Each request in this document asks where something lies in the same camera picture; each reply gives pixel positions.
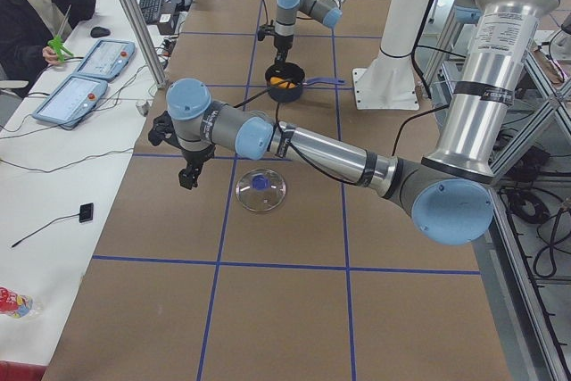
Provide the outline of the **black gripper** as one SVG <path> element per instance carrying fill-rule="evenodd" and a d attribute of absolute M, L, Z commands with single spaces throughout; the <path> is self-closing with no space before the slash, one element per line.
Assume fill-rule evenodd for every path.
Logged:
<path fill-rule="evenodd" d="M 278 21 L 262 24 L 257 30 L 257 38 L 263 41 L 265 37 L 273 37 L 273 45 L 277 50 L 275 72 L 279 74 L 284 69 L 289 50 L 293 46 L 294 24 L 283 24 Z"/>
<path fill-rule="evenodd" d="M 203 165 L 214 157 L 215 145 L 205 144 L 202 140 L 198 140 L 197 147 L 186 149 L 178 141 L 175 132 L 173 120 L 167 111 L 153 119 L 153 125 L 148 132 L 148 140 L 153 146 L 158 146 L 162 142 L 173 146 L 180 150 L 186 160 L 186 168 L 178 173 L 179 185 L 185 189 L 194 189 L 198 187 L 199 171 Z"/>

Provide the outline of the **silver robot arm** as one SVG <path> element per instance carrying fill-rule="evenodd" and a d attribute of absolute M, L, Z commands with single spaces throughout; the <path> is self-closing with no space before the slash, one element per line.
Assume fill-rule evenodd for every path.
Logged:
<path fill-rule="evenodd" d="M 273 66 L 277 70 L 286 66 L 289 50 L 293 47 L 299 13 L 328 29 L 334 29 L 343 15 L 344 2 L 345 0 L 277 0 L 275 19 L 260 26 L 257 33 L 259 40 L 267 36 L 273 37 L 273 45 L 277 50 Z"/>
<path fill-rule="evenodd" d="M 492 221 L 488 160 L 511 106 L 541 18 L 560 0 L 460 0 L 480 11 L 476 36 L 456 83 L 436 148 L 421 162 L 386 158 L 260 113 L 212 99 L 199 80 L 181 79 L 155 118 L 153 145 L 186 159 L 179 183 L 194 188 L 217 146 L 258 160 L 265 153 L 306 162 L 337 181 L 374 189 L 406 211 L 416 228 L 448 245 L 480 237 Z"/>

